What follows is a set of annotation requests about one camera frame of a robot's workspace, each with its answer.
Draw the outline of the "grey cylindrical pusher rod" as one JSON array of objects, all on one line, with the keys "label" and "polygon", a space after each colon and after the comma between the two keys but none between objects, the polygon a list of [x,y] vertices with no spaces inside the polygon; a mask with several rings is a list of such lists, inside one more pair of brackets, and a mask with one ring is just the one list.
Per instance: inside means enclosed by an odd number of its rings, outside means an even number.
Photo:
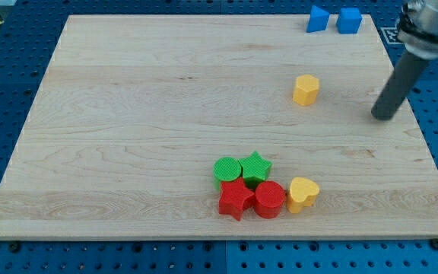
[{"label": "grey cylindrical pusher rod", "polygon": [[429,62],[428,59],[423,59],[405,50],[372,106],[370,111],[372,116],[381,121],[391,120]]}]

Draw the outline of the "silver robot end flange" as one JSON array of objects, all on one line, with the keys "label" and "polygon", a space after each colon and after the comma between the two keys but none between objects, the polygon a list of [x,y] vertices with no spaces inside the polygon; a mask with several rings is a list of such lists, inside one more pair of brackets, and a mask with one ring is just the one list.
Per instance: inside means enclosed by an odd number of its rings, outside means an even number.
[{"label": "silver robot end flange", "polygon": [[409,0],[401,7],[398,40],[422,59],[438,57],[438,0]]}]

